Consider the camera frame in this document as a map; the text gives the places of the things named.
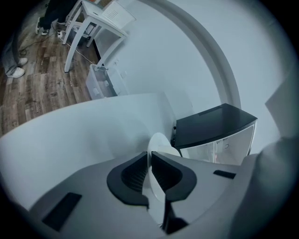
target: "person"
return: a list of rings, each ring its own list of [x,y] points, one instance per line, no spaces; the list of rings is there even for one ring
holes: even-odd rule
[[[20,68],[20,66],[25,65],[28,62],[28,59],[19,58],[16,32],[13,32],[9,40],[4,45],[1,58],[7,77],[19,78],[25,74],[25,70]]]
[[[64,24],[66,16],[76,4],[77,0],[50,0],[44,17],[39,17],[36,23],[36,34],[43,28],[42,35],[47,35],[53,21]]]

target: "black pants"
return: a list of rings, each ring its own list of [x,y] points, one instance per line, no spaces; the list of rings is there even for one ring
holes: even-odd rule
[[[77,0],[50,0],[45,16],[40,18],[40,27],[50,29],[51,23],[56,19],[64,22],[76,2]]]

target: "wooden floor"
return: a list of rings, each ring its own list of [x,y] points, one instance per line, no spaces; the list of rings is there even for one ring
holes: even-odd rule
[[[19,49],[48,36],[35,34],[36,21],[43,16],[43,3],[24,19],[19,36]],[[23,66],[25,75],[18,79],[7,78],[0,69],[0,136],[19,125],[50,111],[90,100],[85,81],[90,62],[75,53],[70,72],[64,72],[69,51],[57,35],[27,48],[28,63]],[[94,47],[78,47],[78,51],[93,63],[98,62]]]

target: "black slot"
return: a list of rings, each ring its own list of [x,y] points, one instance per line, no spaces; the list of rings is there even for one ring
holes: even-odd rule
[[[43,219],[43,223],[55,231],[59,231],[74,210],[82,195],[69,192]]]
[[[216,170],[215,172],[213,172],[213,174],[221,176],[221,177],[230,178],[230,179],[235,178],[234,173],[230,173],[230,172],[226,172],[226,171],[222,171],[222,170]]]

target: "black lid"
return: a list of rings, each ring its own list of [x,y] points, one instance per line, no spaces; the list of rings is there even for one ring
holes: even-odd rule
[[[235,134],[256,122],[253,115],[229,104],[177,120],[175,148],[189,148]]]

